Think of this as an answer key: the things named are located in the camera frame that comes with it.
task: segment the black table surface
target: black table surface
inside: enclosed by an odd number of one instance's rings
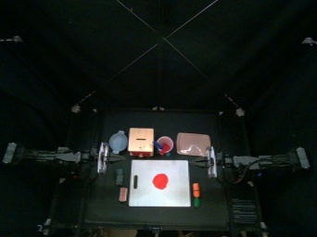
[[[130,128],[153,128],[156,139],[171,136],[176,142],[180,132],[208,134],[217,152],[237,156],[249,154],[244,120],[233,112],[213,111],[148,111],[102,110],[78,115],[69,135],[69,146],[74,149],[90,148],[93,142],[109,142],[118,131],[129,133]],[[208,170],[191,165],[191,184],[201,185],[201,207],[136,207],[120,202],[121,187],[116,184],[117,169],[125,170],[125,187],[130,186],[132,160],[138,159],[125,150],[126,161],[109,165],[108,174],[100,175],[90,185],[84,223],[92,226],[114,228],[165,230],[227,231],[229,214],[225,187],[209,179]],[[171,156],[148,159],[181,159],[192,161],[197,156],[180,155],[175,150]]]

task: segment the red dot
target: red dot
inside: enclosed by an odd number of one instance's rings
[[[167,174],[158,174],[154,177],[153,183],[158,189],[165,189],[168,186],[168,182],[169,182],[169,178],[168,178]]]

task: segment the black enclosure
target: black enclosure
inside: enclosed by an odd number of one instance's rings
[[[2,1],[0,156],[13,142],[88,149],[80,136],[97,139],[101,111],[243,110],[248,152],[303,146],[312,166],[257,179],[272,236],[316,235],[316,9],[316,0]],[[0,236],[34,234],[56,177],[39,163],[2,165]]]

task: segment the cable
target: cable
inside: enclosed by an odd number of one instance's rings
[[[231,181],[229,178],[228,178],[228,176],[227,176],[227,174],[225,174],[225,179],[227,179],[227,181],[229,181],[229,182],[233,183],[233,184],[240,183],[240,182],[243,181],[243,179],[244,179],[244,177],[245,177],[245,173],[247,173],[247,171],[249,170],[249,168],[252,167],[252,165],[257,164],[257,163],[259,163],[260,161],[263,161],[263,160],[271,160],[271,159],[270,159],[270,158],[260,158],[259,160],[256,160],[256,161],[253,161],[251,164],[248,164],[248,166],[247,166],[245,169],[244,169],[244,172],[243,172],[241,177],[240,177],[236,181]]]

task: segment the table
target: table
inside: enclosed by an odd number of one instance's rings
[[[236,156],[249,155],[249,145],[244,127],[244,119],[232,111],[152,111],[134,109],[105,109],[76,115],[69,134],[68,146],[73,149],[89,149],[93,143],[108,142],[118,131],[129,132],[130,128],[154,128],[156,138],[171,136],[175,141],[180,132],[201,133],[211,136],[216,151]],[[243,185],[224,186],[223,172],[219,167],[220,180],[209,179],[208,170],[191,165],[191,183],[199,182],[203,189],[200,208],[193,207],[132,207],[121,203],[120,187],[116,185],[116,171],[125,170],[125,187],[130,184],[132,159],[137,158],[128,151],[121,153],[125,162],[109,165],[108,174],[100,175],[90,185],[66,182],[60,185],[60,197],[53,207],[53,226],[113,229],[184,230],[184,231],[233,231],[248,223],[235,219],[233,210],[240,202],[240,196],[253,202],[257,213],[259,227],[260,211],[257,191],[249,191]],[[188,159],[176,149],[172,156],[156,154],[152,159]]]

